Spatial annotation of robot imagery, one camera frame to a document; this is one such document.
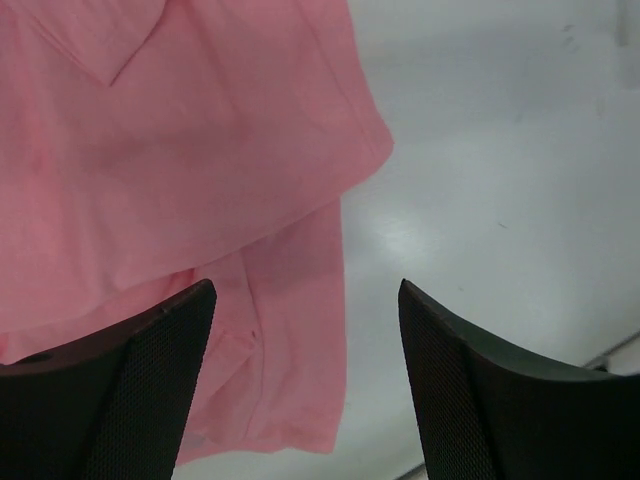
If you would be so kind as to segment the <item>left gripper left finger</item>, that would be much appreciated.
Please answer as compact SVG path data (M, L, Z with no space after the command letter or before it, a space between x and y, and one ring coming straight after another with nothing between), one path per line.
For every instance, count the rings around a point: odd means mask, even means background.
M4 479L169 479L213 321L202 280L1 368Z

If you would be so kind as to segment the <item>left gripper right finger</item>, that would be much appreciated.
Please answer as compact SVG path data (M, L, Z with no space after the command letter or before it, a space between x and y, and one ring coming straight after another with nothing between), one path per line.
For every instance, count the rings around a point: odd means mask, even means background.
M635 479L639 379L536 354L410 281L401 340L432 479Z

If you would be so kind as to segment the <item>light pink t-shirt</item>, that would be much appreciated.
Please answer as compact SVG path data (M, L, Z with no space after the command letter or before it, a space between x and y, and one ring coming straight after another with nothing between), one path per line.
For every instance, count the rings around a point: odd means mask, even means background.
M340 201L392 149L344 1L3 2L2 361L209 279L179 462L332 452Z

